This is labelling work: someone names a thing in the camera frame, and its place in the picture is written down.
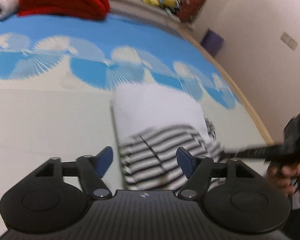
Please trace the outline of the person right hand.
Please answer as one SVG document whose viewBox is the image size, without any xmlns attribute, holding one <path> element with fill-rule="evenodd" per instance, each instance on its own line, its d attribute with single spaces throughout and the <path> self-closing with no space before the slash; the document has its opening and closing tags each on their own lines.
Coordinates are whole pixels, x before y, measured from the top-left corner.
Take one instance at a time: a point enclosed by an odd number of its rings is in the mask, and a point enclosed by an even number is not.
<svg viewBox="0 0 300 240">
<path fill-rule="evenodd" d="M 300 200 L 300 163 L 280 167 L 271 163 L 267 168 L 265 178 L 279 188 L 285 196 L 292 196 L 297 187 L 292 184 L 293 179 L 298 179 L 298 192 Z"/>
</svg>

